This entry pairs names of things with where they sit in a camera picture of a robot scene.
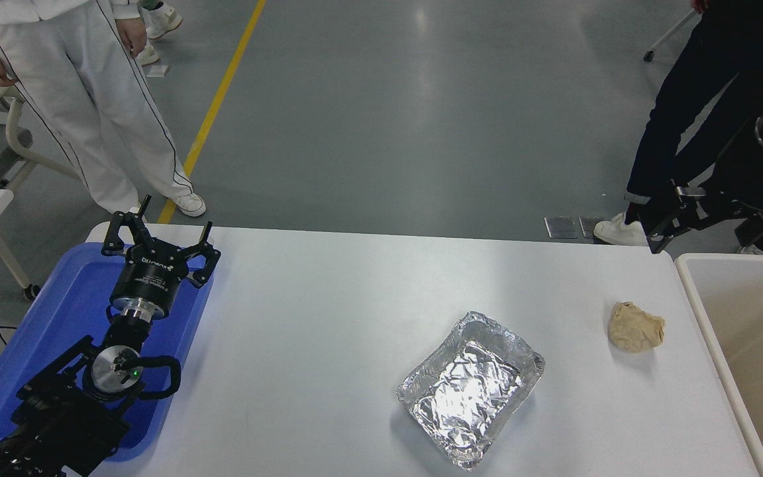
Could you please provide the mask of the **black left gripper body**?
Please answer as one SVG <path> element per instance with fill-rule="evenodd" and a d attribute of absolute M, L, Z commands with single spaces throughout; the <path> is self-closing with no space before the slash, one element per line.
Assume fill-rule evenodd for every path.
<path fill-rule="evenodd" d="M 155 316 L 167 316 L 188 272 L 187 259 L 177 245 L 130 246 L 125 251 L 124 268 L 110 295 L 110 304 L 123 310 L 126 304 L 148 302 L 156 309 Z"/>

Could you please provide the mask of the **person's left hand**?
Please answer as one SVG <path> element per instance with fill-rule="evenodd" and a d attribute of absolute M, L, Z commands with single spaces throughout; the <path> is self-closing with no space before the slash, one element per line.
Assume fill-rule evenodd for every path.
<path fill-rule="evenodd" d="M 139 56 L 145 49 L 146 40 L 148 40 L 144 21 L 140 17 L 115 19 L 115 24 L 125 51 L 130 54 L 131 58 Z"/>

